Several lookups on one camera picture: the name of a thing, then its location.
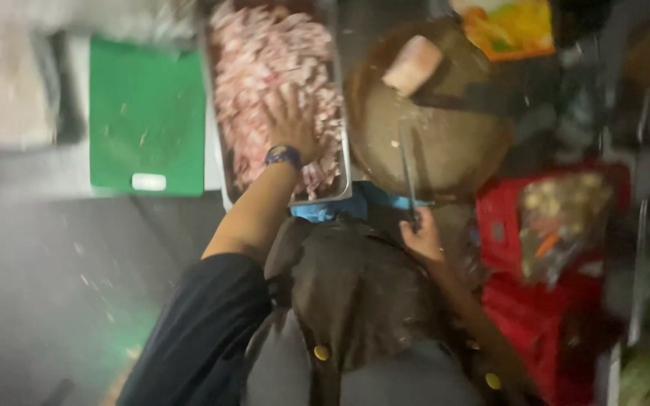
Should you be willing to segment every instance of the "raw pork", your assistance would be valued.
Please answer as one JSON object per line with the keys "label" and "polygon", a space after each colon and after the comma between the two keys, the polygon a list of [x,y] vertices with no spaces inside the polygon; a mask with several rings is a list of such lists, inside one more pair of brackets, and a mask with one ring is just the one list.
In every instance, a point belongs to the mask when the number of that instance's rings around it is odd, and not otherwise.
{"label": "raw pork", "polygon": [[227,0],[212,15],[213,42],[220,47],[214,103],[225,141],[234,153],[235,183],[244,191],[265,169],[270,134],[261,116],[267,92],[295,83],[300,105],[317,102],[315,130],[320,159],[302,169],[295,189],[309,199],[332,185],[340,174],[342,96],[330,80],[331,36],[308,14],[290,14],[284,7],[258,6],[235,10]]}

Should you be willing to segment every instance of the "stainless steel tray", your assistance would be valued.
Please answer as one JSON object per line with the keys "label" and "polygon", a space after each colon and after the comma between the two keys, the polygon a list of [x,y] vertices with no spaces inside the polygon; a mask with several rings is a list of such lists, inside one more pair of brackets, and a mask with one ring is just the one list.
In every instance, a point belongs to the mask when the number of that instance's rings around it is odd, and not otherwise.
{"label": "stainless steel tray", "polygon": [[[202,8],[202,21],[199,27],[199,47],[202,50],[204,58],[204,82],[209,84],[207,90],[207,104],[208,108],[213,108],[215,116],[217,115],[217,107],[214,106],[214,79],[217,75],[215,67],[219,60],[220,52],[217,46],[213,45],[209,38],[210,30],[210,16],[212,12],[221,2],[209,2],[208,5],[203,5]],[[340,64],[340,56],[337,52],[338,47],[335,43],[337,38],[337,2],[335,0],[320,1],[317,0],[238,0],[235,2],[236,7],[243,6],[257,6],[257,5],[284,5],[291,12],[306,12],[313,16],[313,19],[325,24],[330,35],[333,38],[332,53],[333,61],[329,66],[331,77],[337,84],[340,93],[342,94],[342,70]],[[308,200],[307,194],[300,194],[290,203],[290,206],[309,205],[312,203],[323,203],[325,201],[342,200],[352,196],[352,173],[350,171],[350,153],[348,143],[348,120],[345,106],[340,110],[340,115],[343,117],[344,128],[342,132],[342,149],[338,155],[338,163],[340,167],[340,175],[335,178],[332,185],[319,193],[320,198]],[[225,208],[232,206],[232,203],[242,195],[240,189],[235,186],[235,173],[233,171],[233,156],[232,151],[228,147],[225,140],[222,138],[222,127],[217,123],[217,142],[215,143],[215,159],[220,168],[220,180],[222,183],[222,200]]]}

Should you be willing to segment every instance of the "black shirt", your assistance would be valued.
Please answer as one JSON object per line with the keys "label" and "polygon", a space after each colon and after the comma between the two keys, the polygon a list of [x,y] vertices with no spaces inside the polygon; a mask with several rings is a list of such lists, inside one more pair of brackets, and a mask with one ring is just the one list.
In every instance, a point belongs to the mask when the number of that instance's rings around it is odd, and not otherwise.
{"label": "black shirt", "polygon": [[245,349],[271,311],[252,258],[203,259],[180,279],[117,404],[239,404]]}

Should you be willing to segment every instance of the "wristwatch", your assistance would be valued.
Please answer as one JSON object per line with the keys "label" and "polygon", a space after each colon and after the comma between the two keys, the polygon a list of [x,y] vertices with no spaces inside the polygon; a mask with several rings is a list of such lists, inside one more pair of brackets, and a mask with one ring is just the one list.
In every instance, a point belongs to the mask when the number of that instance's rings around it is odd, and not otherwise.
{"label": "wristwatch", "polygon": [[290,145],[275,145],[267,151],[267,155],[265,156],[265,165],[277,162],[289,162],[298,171],[302,169],[300,151]]}

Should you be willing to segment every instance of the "green cutting board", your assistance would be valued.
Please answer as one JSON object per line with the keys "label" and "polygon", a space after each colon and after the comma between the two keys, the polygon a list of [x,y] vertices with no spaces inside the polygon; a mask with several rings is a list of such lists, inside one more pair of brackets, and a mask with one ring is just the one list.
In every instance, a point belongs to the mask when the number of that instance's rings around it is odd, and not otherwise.
{"label": "green cutting board", "polygon": [[197,52],[92,39],[93,186],[128,194],[202,194],[205,99],[200,64]]}

